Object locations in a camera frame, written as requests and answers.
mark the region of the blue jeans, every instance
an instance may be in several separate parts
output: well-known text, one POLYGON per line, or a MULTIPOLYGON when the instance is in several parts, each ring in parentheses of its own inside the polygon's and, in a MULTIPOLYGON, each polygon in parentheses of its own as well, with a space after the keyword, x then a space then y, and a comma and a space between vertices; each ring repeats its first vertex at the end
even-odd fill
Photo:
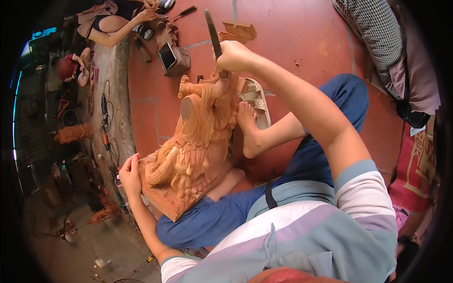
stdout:
MULTIPOLYGON (((365 83, 352 74, 340 74, 319 89, 335 102, 360 132, 368 109, 365 83)), ((333 191, 326 155, 310 135, 301 141, 285 172, 272 183, 272 188, 298 180, 323 182, 333 191)), ((223 196, 218 202, 203 197, 176 223, 163 215, 157 223, 157 235, 162 243, 172 248, 215 246, 245 223, 251 206, 264 193, 265 187, 261 186, 223 196)))

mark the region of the smartphone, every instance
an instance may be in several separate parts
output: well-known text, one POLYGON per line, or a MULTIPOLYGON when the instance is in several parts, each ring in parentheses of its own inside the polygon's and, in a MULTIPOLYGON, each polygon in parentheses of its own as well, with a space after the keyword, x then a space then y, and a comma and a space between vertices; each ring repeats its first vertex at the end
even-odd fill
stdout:
POLYGON ((159 56, 166 70, 170 69, 176 63, 173 50, 168 42, 159 50, 159 56))

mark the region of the red shirt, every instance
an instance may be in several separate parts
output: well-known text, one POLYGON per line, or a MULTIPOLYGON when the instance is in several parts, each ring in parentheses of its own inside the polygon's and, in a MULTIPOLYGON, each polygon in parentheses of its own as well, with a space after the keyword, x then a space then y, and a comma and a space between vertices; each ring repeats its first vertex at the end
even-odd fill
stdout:
POLYGON ((58 77, 63 81, 72 77, 73 73, 79 68, 79 63, 72 60, 74 55, 75 54, 68 54, 61 62, 62 68, 58 73, 58 77))

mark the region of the red tile floor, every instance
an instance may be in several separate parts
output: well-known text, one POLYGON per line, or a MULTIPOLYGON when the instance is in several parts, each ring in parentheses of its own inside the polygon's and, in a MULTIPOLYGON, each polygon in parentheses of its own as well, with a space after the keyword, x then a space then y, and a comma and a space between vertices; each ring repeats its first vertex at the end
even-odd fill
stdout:
MULTIPOLYGON (((258 37, 246 46, 315 86, 339 73, 353 73, 363 78, 365 47, 337 14, 331 0, 178 0, 167 16, 173 18, 192 5, 197 5, 198 10, 175 21, 181 46, 190 52, 191 68, 184 74, 192 82, 196 82, 197 75, 209 77, 214 67, 202 12, 206 8, 211 11, 218 31, 224 30, 222 19, 251 22, 258 37)), ((132 128, 137 152, 142 156, 154 152, 173 135, 181 103, 177 96, 181 76, 164 77, 156 56, 155 40, 145 44, 151 51, 152 63, 144 63, 133 44, 129 63, 132 128)), ((361 136, 378 168, 391 172, 398 161, 403 121, 390 105, 390 97, 366 84, 370 105, 361 136)), ((267 95, 266 100, 272 123, 288 113, 277 96, 267 95)), ((281 174, 299 144, 298 140, 292 141, 255 159, 246 159, 241 154, 239 127, 234 135, 236 167, 244 169, 248 178, 235 191, 266 181, 272 168, 281 174)), ((389 185, 391 175, 383 176, 389 185)))

